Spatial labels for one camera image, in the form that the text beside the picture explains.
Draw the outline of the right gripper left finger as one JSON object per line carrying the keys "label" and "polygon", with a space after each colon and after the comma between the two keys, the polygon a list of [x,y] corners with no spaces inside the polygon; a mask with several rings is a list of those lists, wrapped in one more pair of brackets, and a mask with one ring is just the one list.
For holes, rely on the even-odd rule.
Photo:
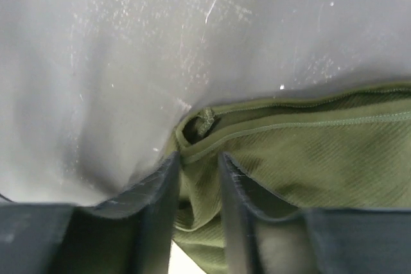
{"label": "right gripper left finger", "polygon": [[180,155],[95,206],[1,204],[2,273],[167,273]]}

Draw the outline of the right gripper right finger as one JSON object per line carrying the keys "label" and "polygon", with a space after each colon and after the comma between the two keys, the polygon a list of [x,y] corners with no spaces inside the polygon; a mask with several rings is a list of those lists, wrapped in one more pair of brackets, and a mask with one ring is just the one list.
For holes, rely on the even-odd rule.
{"label": "right gripper right finger", "polygon": [[229,273],[409,273],[410,210],[300,208],[218,159]]}

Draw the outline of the olive green underwear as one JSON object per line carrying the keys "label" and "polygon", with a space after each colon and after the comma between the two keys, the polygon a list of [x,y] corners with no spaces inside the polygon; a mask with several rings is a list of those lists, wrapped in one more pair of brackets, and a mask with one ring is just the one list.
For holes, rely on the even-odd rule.
{"label": "olive green underwear", "polygon": [[410,82],[204,108],[166,150],[181,159],[174,240],[206,273],[227,273],[218,155],[300,207],[409,207]]}

